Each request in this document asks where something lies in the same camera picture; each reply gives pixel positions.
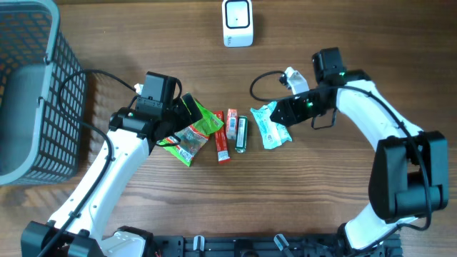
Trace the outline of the green snack bag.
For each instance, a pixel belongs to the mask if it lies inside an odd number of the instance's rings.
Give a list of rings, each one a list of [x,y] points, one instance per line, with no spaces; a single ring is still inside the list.
[[[188,167],[198,151],[209,140],[210,135],[217,132],[224,124],[216,114],[206,109],[197,100],[196,105],[202,114],[202,119],[176,132],[175,135],[181,139],[181,142],[176,146],[165,148]]]

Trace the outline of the orange red small box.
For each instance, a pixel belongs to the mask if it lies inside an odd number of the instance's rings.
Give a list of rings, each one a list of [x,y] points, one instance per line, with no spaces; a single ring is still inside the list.
[[[236,109],[228,109],[226,116],[226,137],[230,140],[236,140],[236,132],[238,129],[238,111]]]

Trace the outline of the green white gum box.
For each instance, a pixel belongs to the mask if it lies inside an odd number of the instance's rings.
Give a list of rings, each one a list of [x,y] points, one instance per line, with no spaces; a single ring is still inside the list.
[[[236,146],[235,150],[237,153],[246,152],[247,142],[247,130],[248,130],[248,119],[246,116],[239,116],[238,118],[238,131],[236,134]]]

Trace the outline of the red stick packet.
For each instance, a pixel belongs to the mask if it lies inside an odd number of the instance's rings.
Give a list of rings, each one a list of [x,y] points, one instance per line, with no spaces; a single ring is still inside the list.
[[[223,111],[215,111],[214,114],[222,122],[224,121]],[[229,156],[228,143],[227,143],[227,138],[226,138],[224,122],[222,123],[222,127],[217,132],[214,133],[214,136],[215,136],[215,141],[216,141],[218,163],[223,164],[223,163],[229,162],[231,160],[231,158]]]

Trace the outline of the light blue wet wipes pack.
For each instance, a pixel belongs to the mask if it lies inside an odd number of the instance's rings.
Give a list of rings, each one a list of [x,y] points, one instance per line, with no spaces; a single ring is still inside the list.
[[[276,108],[277,102],[272,101],[263,105],[260,109],[251,108],[251,113],[259,128],[263,147],[267,150],[281,146],[287,141],[292,141],[287,128],[284,125],[275,123],[270,116]]]

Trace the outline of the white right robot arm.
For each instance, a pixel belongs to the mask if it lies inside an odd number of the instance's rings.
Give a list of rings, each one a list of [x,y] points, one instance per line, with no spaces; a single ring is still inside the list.
[[[328,111],[350,118],[375,151],[368,205],[342,225],[344,254],[378,248],[402,228],[426,230],[432,214],[448,205],[448,142],[400,115],[363,70],[348,70],[337,48],[312,56],[317,86],[310,89],[295,69],[280,82],[293,96],[277,100],[270,119],[286,127],[315,121]]]

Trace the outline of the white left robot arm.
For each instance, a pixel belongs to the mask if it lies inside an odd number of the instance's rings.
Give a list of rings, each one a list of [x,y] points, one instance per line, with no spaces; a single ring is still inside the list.
[[[30,222],[21,235],[23,256],[157,256],[154,235],[128,226],[103,237],[127,183],[156,147],[180,144],[176,135],[202,115],[178,78],[148,72],[129,106],[115,112],[104,144],[69,199],[47,223]]]

